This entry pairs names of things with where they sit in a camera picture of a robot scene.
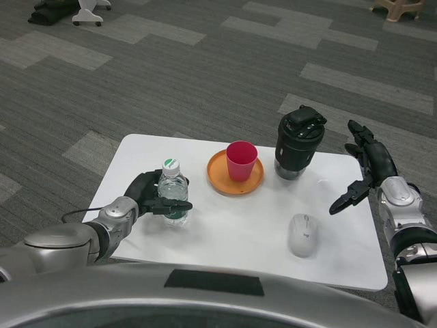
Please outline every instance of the gray carpet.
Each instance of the gray carpet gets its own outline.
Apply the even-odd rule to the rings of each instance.
[[[353,118],[423,191],[437,224],[437,13],[385,23],[370,0],[113,0],[103,25],[30,25],[32,1],[0,2],[0,245],[86,208],[131,133],[274,146],[282,113],[328,119],[344,153]],[[355,294],[396,310],[389,275]]]

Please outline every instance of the orange plate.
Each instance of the orange plate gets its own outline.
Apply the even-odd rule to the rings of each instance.
[[[211,184],[219,191],[231,195],[243,195],[254,191],[259,186],[264,176],[262,163],[257,159],[251,177],[247,181],[235,182],[231,180],[227,173],[226,150],[222,150],[211,157],[207,171]]]

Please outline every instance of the black cable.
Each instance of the black cable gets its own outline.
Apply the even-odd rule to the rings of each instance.
[[[68,212],[68,213],[62,215],[62,216],[61,216],[61,221],[62,221],[62,223],[67,223],[67,221],[66,221],[66,217],[69,216],[69,215],[73,215],[73,214],[80,213],[80,212],[89,212],[89,211],[91,211],[91,210],[101,210],[102,208],[103,208],[103,207],[84,208],[83,210],[73,210],[73,211],[71,211],[71,212]]]

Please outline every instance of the white mouse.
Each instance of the white mouse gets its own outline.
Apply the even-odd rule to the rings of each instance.
[[[306,214],[296,214],[288,229],[288,247],[300,257],[307,258],[317,247],[317,221]]]

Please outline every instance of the plastic bottle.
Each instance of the plastic bottle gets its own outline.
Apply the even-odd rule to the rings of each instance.
[[[163,163],[163,174],[158,182],[158,194],[170,200],[188,200],[188,184],[180,173],[180,164],[176,159],[167,159]],[[169,226],[182,226],[188,217],[188,211],[178,211],[165,215]]]

